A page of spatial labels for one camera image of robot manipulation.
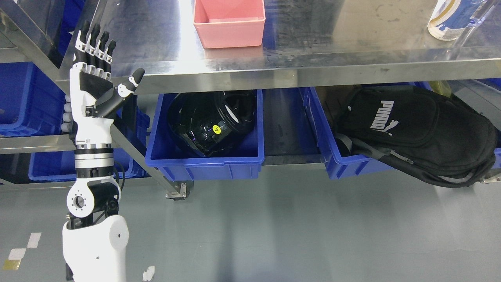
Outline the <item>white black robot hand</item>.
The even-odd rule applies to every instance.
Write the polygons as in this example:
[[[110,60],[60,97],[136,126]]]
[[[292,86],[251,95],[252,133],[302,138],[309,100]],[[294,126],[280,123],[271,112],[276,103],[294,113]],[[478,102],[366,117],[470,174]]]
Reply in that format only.
[[[116,42],[99,24],[84,22],[77,31],[73,62],[69,70],[70,107],[77,149],[111,146],[110,128],[114,116],[130,100],[142,81],[145,70],[138,68],[117,85],[111,81]]]

